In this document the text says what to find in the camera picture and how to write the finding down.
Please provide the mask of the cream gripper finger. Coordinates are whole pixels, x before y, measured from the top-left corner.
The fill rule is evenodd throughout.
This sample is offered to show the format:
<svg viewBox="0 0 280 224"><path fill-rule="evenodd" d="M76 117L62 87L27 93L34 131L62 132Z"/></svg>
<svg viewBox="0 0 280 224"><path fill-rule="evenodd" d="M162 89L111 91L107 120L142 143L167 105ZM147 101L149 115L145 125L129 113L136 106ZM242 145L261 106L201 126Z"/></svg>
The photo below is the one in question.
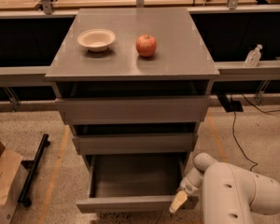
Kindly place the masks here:
<svg viewBox="0 0 280 224"><path fill-rule="evenodd" d="M171 205L169 207L169 211L173 214L175 213L188 199L188 194L184 190L180 190L175 196Z"/></svg>

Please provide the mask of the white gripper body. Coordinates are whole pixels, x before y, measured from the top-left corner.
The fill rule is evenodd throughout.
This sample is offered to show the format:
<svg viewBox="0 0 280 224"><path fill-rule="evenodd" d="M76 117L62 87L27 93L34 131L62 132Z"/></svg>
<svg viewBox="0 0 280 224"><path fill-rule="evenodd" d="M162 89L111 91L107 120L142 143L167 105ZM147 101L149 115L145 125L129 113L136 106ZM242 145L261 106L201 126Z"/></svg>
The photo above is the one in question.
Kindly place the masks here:
<svg viewBox="0 0 280 224"><path fill-rule="evenodd" d="M193 195L203 182L203 172L193 167L187 174L182 178L179 184L179 191L184 191L188 196Z"/></svg>

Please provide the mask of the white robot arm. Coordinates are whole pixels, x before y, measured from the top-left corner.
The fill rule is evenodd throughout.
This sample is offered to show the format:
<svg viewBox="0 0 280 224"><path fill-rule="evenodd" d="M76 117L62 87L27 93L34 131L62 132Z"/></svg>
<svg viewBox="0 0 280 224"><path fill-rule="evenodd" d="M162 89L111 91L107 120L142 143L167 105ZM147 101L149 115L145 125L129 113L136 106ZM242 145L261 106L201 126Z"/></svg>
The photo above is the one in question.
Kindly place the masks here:
<svg viewBox="0 0 280 224"><path fill-rule="evenodd" d="M169 211L176 212L197 190L203 196L204 224L254 224L254 213L280 213L280 184L276 180L217 161L207 153L194 157Z"/></svg>

